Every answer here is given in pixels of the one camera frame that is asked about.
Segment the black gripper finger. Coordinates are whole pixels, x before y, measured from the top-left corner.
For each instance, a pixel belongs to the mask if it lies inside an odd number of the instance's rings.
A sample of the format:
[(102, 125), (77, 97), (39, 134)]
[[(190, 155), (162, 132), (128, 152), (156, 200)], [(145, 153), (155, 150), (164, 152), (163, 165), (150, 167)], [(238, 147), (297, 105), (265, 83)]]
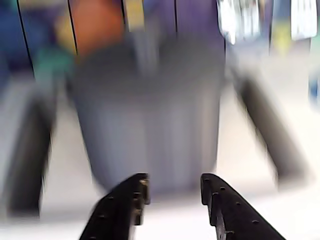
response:
[(79, 239), (132, 240), (149, 203), (148, 174), (130, 176), (97, 202)]
[(201, 202), (207, 206), (209, 223), (218, 240), (283, 240), (233, 187), (213, 173), (200, 179)]

